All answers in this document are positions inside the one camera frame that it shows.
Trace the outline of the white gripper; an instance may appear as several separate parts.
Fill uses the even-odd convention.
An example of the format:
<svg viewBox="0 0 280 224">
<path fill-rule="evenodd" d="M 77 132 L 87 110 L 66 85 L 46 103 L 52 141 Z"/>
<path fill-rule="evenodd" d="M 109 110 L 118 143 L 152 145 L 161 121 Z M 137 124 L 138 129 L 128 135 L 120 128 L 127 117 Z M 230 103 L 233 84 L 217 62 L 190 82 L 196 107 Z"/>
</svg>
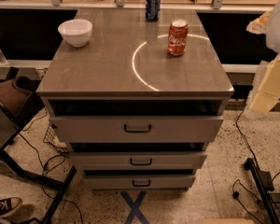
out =
<svg viewBox="0 0 280 224">
<path fill-rule="evenodd" d="M 246 30 L 256 35 L 266 33 L 266 46 L 280 53 L 280 0 L 272 12 L 266 11 L 251 21 Z M 259 119 L 269 113 L 280 100 L 280 55 L 270 62 L 260 63 L 252 85 L 244 116 L 248 119 Z"/>
</svg>

